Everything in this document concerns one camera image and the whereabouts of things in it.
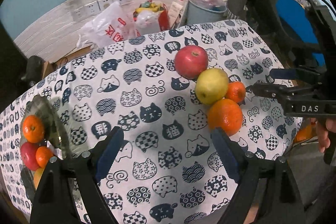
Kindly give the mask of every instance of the cat print tablecloth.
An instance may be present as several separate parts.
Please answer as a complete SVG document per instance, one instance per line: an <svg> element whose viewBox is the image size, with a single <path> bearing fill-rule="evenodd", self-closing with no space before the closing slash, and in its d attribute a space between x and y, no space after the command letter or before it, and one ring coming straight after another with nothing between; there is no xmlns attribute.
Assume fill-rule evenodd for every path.
<svg viewBox="0 0 336 224"><path fill-rule="evenodd" d="M125 141L100 190L119 223L188 223L225 206L236 183L210 139L207 109L195 82L175 71L174 56L186 45L203 47L209 68L225 70L246 86L244 122L232 139L244 151L275 159L294 138L301 119L286 117L273 99L256 97L252 85L273 83L275 55L244 21L226 20L149 34L100 48L53 72L0 115L0 160L13 204L31 203L20 178L18 125L27 102L46 96L57 110L79 155L105 138L113 126ZM290 81L276 83L292 86ZM81 219L90 219L77 184Z"/></svg>

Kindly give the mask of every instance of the human hand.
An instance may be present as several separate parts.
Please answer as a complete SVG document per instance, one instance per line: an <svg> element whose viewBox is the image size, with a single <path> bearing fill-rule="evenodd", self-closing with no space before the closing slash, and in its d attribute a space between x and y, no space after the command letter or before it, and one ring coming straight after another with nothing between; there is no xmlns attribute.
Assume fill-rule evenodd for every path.
<svg viewBox="0 0 336 224"><path fill-rule="evenodd" d="M330 140L328 138L328 130L336 133L336 119L327 119L324 124L317 122L316 118L311 119L312 122L316 123L316 133L319 141L319 151L324 153L324 151L330 146Z"/></svg>

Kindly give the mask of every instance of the red apple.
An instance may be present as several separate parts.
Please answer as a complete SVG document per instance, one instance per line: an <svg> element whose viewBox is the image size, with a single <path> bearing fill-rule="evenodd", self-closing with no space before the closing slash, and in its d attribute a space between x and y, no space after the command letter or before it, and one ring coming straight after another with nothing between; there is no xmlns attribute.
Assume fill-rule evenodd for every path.
<svg viewBox="0 0 336 224"><path fill-rule="evenodd" d="M196 79L208 68L208 54L202 47L190 45L180 49L174 60L177 73L187 79Z"/></svg>
<svg viewBox="0 0 336 224"><path fill-rule="evenodd" d="M40 168L36 161L36 151L38 148L38 145L30 142L25 142L23 145L21 145L20 152L22 161L29 170L36 171L38 168Z"/></svg>

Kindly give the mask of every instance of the orange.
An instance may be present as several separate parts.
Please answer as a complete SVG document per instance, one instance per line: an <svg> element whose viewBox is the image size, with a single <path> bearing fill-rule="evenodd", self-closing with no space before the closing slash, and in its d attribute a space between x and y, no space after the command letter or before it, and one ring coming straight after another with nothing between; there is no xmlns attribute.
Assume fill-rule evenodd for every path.
<svg viewBox="0 0 336 224"><path fill-rule="evenodd" d="M41 176L43 174L44 169L43 168L38 168L35 173L34 173L34 186L35 189L37 189L37 186L40 183Z"/></svg>
<svg viewBox="0 0 336 224"><path fill-rule="evenodd" d="M23 135L30 143L38 143L44 139L44 125L36 115L29 115L22 124Z"/></svg>
<svg viewBox="0 0 336 224"><path fill-rule="evenodd" d="M230 137L236 134L243 124L243 112L239 105L230 99L221 99L208 111L210 129L221 127Z"/></svg>
<svg viewBox="0 0 336 224"><path fill-rule="evenodd" d="M48 160L53 156L53 152L46 147L46 146L40 146L36 151L36 160L37 163L41 168L45 168Z"/></svg>
<svg viewBox="0 0 336 224"><path fill-rule="evenodd" d="M240 103L245 98L245 86L242 82L232 82L228 84L228 90L225 94L226 99Z"/></svg>

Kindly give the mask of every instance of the yellow pear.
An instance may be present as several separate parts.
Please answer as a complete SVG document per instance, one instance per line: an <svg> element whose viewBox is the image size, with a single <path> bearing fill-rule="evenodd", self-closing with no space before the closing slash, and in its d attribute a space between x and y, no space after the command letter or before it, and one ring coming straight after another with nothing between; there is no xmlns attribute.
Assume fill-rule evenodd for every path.
<svg viewBox="0 0 336 224"><path fill-rule="evenodd" d="M211 105L225 96L228 84L229 78L225 71L219 68L207 69L198 76L195 93L201 103Z"/></svg>
<svg viewBox="0 0 336 224"><path fill-rule="evenodd" d="M34 185L35 185L35 189L37 189L37 186L39 185L40 183L40 179L41 179L41 176L43 174L43 171L44 171L44 168L38 168L36 171L35 171L35 174L34 174Z"/></svg>

